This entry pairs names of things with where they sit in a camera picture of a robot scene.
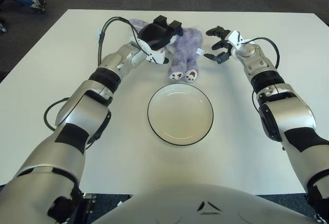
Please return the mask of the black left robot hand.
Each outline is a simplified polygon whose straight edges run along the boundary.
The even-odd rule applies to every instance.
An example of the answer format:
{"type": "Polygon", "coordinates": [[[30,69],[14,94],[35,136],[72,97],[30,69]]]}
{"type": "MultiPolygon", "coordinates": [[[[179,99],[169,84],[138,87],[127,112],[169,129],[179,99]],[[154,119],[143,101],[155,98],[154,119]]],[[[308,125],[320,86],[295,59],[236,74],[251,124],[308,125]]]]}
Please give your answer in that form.
{"type": "Polygon", "coordinates": [[[172,23],[167,23],[165,16],[159,15],[152,23],[144,26],[138,33],[138,43],[141,43],[147,55],[146,59],[155,64],[167,64],[169,59],[163,50],[172,37],[183,36],[182,23],[174,20],[172,23]]]}

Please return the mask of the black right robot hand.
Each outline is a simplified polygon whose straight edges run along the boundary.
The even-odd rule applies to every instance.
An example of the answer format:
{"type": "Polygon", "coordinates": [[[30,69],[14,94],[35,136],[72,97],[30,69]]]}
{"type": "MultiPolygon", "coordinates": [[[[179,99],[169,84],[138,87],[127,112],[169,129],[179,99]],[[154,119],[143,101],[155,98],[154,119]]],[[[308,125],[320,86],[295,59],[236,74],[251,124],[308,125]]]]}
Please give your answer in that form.
{"type": "Polygon", "coordinates": [[[221,52],[218,55],[213,55],[210,53],[205,53],[204,57],[217,62],[218,64],[222,64],[225,61],[227,61],[231,57],[231,49],[232,49],[232,44],[229,43],[229,41],[226,39],[226,36],[230,33],[230,30],[226,30],[223,27],[216,26],[215,28],[212,28],[206,32],[207,36],[215,36],[219,38],[220,40],[215,43],[211,49],[213,51],[218,50],[218,49],[226,49],[226,52],[221,52]]]}

